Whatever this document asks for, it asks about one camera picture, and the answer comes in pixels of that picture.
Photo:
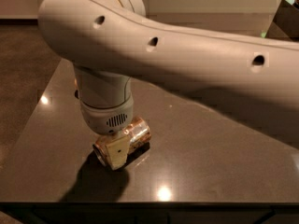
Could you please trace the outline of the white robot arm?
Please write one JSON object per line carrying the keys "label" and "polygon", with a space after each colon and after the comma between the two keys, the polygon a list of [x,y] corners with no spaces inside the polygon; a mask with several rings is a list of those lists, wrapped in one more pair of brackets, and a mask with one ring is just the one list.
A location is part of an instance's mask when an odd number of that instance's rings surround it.
{"label": "white robot arm", "polygon": [[142,0],[44,0],[38,25],[73,64],[83,118],[99,135],[95,154],[113,170],[150,140],[147,123],[133,115],[131,78],[298,144],[294,42],[159,23],[147,19]]}

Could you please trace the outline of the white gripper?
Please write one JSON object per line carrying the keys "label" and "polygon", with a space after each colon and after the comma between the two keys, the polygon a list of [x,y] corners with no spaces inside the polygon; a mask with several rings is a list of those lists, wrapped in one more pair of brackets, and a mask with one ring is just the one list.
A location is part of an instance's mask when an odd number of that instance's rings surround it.
{"label": "white gripper", "polygon": [[98,134],[110,134],[106,140],[107,163],[112,170],[127,160],[130,137],[119,132],[133,118],[134,100],[131,79],[123,75],[93,71],[74,65],[81,113],[87,125]]}

